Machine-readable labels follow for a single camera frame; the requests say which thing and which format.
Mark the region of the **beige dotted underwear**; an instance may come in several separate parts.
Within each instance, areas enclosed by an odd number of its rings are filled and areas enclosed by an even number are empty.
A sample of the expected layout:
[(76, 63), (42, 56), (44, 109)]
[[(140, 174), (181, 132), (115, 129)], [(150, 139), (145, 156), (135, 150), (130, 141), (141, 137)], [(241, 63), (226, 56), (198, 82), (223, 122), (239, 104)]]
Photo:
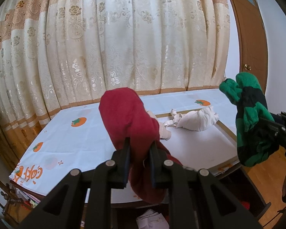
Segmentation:
[(171, 138), (171, 132), (165, 128), (162, 122), (158, 121), (158, 118), (151, 111), (147, 111), (147, 113), (158, 122), (160, 139), (168, 141)]

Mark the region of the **green black striped underwear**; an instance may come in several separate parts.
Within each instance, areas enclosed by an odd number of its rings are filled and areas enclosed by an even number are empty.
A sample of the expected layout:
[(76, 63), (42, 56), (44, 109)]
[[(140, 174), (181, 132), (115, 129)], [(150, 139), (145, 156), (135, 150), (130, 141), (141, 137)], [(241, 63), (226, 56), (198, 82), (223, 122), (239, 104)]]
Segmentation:
[(235, 80), (223, 81), (219, 89), (237, 107), (235, 125), (239, 161), (247, 167), (266, 161), (279, 149), (279, 145), (257, 130), (261, 118), (274, 122), (257, 77), (240, 72)]

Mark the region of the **dark red underwear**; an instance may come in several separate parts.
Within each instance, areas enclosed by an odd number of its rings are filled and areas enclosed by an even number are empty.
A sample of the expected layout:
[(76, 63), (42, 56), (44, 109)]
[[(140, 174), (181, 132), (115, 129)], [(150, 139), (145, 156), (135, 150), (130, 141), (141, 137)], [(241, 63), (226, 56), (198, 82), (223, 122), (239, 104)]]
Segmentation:
[(166, 189), (153, 188), (151, 169), (143, 165), (150, 146), (156, 143), (158, 149), (166, 152), (169, 160), (177, 164), (181, 162), (160, 142), (158, 121), (146, 112), (137, 93), (127, 87), (106, 91), (101, 97), (99, 111), (117, 150), (124, 147), (126, 138), (130, 139), (129, 181), (135, 194), (147, 203), (162, 202)]

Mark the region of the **white persimmon print tablecloth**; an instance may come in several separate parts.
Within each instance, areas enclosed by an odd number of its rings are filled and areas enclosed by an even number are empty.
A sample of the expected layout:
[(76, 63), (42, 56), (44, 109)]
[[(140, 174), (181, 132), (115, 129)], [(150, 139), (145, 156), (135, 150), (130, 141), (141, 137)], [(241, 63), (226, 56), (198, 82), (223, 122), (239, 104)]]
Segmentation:
[[(160, 122), (169, 120), (172, 109), (179, 113), (199, 110), (203, 101), (212, 105), (214, 111), (218, 107), (236, 109), (218, 89), (150, 95), (141, 100)], [(92, 170), (109, 160), (114, 150), (98, 104), (65, 109), (35, 138), (10, 174), (10, 180), (40, 198), (72, 169)]]

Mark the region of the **shallow cardboard box tray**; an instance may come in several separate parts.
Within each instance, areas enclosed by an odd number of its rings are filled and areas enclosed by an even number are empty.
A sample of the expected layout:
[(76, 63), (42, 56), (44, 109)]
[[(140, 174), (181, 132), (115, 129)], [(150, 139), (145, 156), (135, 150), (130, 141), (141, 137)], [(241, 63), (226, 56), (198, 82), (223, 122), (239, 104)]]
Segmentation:
[(184, 166), (207, 169), (214, 176), (239, 164), (235, 116), (236, 109), (215, 108), (219, 121), (201, 132), (169, 127), (171, 138), (162, 144)]

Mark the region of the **brass door knob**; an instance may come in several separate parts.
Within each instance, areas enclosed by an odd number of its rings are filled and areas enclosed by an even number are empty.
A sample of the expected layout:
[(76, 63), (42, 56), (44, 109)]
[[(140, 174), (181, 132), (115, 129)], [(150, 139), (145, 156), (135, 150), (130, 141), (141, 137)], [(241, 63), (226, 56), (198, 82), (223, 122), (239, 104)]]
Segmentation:
[(245, 64), (245, 65), (243, 66), (243, 68), (244, 68), (246, 71), (251, 71), (251, 70), (252, 70), (251, 66), (248, 65), (248, 64)]

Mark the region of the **brown wooden door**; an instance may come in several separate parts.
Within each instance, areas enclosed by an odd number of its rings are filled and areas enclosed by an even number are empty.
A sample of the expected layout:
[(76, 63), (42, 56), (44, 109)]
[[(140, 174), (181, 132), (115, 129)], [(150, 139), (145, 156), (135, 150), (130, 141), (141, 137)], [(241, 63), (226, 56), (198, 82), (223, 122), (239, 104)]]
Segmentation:
[[(268, 46), (264, 23), (257, 0), (230, 0), (239, 38), (239, 71), (255, 75), (266, 92), (268, 78)], [(248, 64), (251, 71), (243, 66)]]

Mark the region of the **beige floral curtain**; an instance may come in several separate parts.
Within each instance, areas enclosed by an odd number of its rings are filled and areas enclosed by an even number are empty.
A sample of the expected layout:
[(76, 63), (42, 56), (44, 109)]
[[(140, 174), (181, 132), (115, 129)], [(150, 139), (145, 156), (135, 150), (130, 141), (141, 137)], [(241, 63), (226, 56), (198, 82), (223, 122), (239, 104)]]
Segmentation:
[(227, 0), (4, 0), (0, 157), (13, 169), (62, 109), (128, 87), (140, 95), (216, 88)]

